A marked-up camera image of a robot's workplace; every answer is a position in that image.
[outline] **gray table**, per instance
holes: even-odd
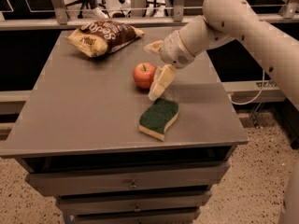
[[[133,82],[133,69],[142,62],[163,66],[143,47],[174,29],[143,28],[144,37],[102,59],[87,58],[66,43],[64,38],[71,32],[62,32],[0,149],[1,157],[14,158],[26,168],[30,185],[45,196],[55,196],[58,207],[77,215],[78,223],[195,219],[211,185],[229,167],[235,147],[248,142],[205,52],[178,71],[164,94],[179,103],[178,120],[167,130],[165,141],[138,130],[138,120],[152,101]],[[145,204],[146,210],[140,212],[137,203],[147,200],[140,197],[155,192],[157,206],[165,200],[166,190],[178,200],[192,196],[191,203],[170,205],[172,200],[159,210]],[[120,193],[131,207],[117,205],[104,211],[103,202],[115,203]],[[91,202],[84,207],[86,200]]]

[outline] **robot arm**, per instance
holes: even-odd
[[[262,21],[246,0],[204,0],[203,13],[161,43],[162,60],[183,68],[236,39],[299,109],[299,42]]]

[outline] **snack bag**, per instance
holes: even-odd
[[[144,32],[129,24],[99,20],[77,28],[67,42],[89,57],[113,53],[144,35]]]

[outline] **cable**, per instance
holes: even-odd
[[[250,104],[251,102],[255,101],[255,100],[260,96],[260,94],[261,94],[262,91],[263,91],[263,84],[264,84],[264,70],[263,70],[262,84],[261,84],[261,88],[260,88],[260,91],[258,92],[258,94],[257,94],[253,99],[251,99],[250,101],[247,101],[247,102],[244,102],[244,103],[237,103],[237,102],[234,102],[234,101],[232,100],[232,95],[229,95],[232,104],[234,104],[234,105],[248,105],[248,104]]]

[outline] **table top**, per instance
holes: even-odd
[[[178,102],[177,121],[159,141],[138,130],[152,105],[134,83],[138,63],[163,66],[143,50],[177,27],[142,28],[145,35],[105,58],[92,59],[69,45],[63,31],[7,141],[1,157],[46,157],[105,152],[216,147],[248,138],[217,73],[203,52],[178,70],[164,98]]]

